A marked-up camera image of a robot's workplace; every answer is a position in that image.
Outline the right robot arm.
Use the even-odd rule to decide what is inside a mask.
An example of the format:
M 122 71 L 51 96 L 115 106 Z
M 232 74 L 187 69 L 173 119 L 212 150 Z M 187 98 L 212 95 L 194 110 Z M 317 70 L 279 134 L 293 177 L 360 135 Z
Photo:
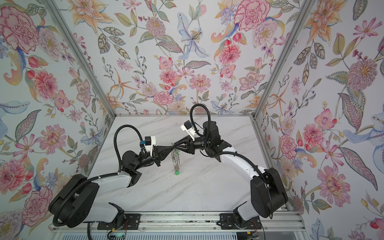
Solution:
M 237 223 L 243 224 L 256 217 L 273 217 L 273 213 L 287 203 L 288 196 L 279 172 L 257 166 L 239 154 L 231 144 L 222 140 L 216 122 L 205 122 L 202 134 L 196 132 L 190 121 L 182 124 L 181 129 L 188 135 L 174 143 L 175 149 L 189 154 L 204 150 L 206 156 L 229 166 L 250 184 L 250 199 L 234 209 L 233 218 Z

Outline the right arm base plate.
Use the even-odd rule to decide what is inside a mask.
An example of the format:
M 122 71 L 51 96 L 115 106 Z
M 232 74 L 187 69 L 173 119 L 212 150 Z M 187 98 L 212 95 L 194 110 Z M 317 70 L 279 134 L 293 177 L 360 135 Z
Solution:
M 234 213 L 221 213 L 216 224 L 222 230 L 261 230 L 263 228 L 259 217 L 245 221 Z

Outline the round metal key organizer disc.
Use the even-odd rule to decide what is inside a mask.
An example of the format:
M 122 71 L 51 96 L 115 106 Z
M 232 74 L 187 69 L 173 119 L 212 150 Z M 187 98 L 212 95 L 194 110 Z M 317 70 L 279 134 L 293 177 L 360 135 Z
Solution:
M 174 171 L 180 171 L 180 152 L 177 149 L 174 149 L 171 152 L 171 157 L 174 165 Z

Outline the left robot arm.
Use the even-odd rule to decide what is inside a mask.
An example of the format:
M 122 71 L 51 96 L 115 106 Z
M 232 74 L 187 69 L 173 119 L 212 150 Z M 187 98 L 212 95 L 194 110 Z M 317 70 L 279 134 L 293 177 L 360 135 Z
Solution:
M 97 202 L 97 198 L 115 190 L 134 186 L 141 177 L 139 169 L 159 166 L 174 150 L 173 146 L 143 147 L 139 154 L 127 151 L 118 155 L 119 170 L 87 178 L 73 176 L 49 205 L 55 227 L 74 228 L 82 223 L 104 223 L 112 228 L 125 225 L 125 210 L 112 201 Z

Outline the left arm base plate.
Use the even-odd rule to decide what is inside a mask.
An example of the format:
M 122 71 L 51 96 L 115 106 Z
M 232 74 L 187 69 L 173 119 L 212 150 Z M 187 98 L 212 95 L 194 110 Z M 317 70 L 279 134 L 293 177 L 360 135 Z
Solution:
M 98 223 L 97 230 L 138 230 L 141 220 L 141 214 L 124 214 L 117 216 L 111 223 Z

